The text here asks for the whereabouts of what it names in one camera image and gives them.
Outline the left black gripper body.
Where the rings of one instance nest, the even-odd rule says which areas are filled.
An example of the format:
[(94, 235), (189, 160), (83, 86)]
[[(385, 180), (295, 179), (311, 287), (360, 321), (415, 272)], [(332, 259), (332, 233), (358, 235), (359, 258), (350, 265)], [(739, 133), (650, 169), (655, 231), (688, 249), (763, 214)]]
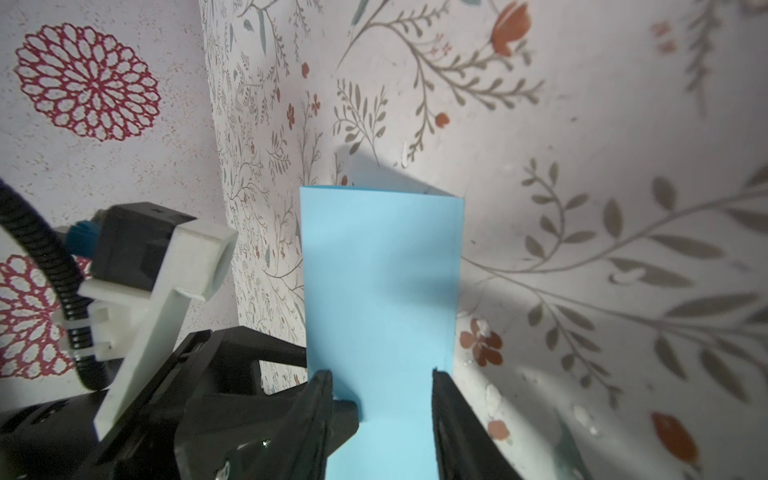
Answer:
[(93, 420), (106, 391), (2, 414), (2, 478), (183, 479), (175, 432), (186, 401), (216, 388), (204, 349), (220, 331), (188, 335), (104, 439)]

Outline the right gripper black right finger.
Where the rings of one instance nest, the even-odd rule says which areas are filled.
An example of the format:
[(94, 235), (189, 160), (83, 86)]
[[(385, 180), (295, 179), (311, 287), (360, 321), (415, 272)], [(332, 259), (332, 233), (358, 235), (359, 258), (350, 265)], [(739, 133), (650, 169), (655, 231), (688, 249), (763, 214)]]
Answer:
[(484, 430), (452, 377), (432, 372), (431, 407), (439, 478), (521, 480)]

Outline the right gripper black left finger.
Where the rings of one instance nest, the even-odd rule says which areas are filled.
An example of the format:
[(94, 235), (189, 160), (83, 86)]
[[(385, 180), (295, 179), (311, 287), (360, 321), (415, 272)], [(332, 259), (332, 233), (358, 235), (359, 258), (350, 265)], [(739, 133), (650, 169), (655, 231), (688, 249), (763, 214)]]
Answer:
[(241, 479), (324, 479), (333, 418), (333, 377), (316, 372)]

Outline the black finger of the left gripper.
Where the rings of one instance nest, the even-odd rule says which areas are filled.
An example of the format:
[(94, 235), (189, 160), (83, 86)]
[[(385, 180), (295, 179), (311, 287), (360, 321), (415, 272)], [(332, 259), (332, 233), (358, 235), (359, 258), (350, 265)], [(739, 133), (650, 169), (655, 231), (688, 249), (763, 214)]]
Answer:
[[(311, 378), (268, 394), (261, 385), (264, 362), (304, 367), (303, 347), (247, 327), (216, 333), (204, 352), (207, 372), (216, 383), (212, 393), (187, 400), (174, 437), (174, 453), (183, 479), (241, 479), (269, 444)], [(328, 458), (359, 428), (359, 409), (333, 393)]]

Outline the light blue square paper sheet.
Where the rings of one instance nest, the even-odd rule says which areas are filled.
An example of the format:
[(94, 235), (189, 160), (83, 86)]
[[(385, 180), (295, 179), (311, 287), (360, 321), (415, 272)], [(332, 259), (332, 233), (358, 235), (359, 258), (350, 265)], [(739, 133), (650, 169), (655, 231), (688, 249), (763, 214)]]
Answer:
[(432, 373), (450, 372), (464, 202), (357, 187), (300, 191), (308, 368), (354, 402), (330, 479), (434, 479)]

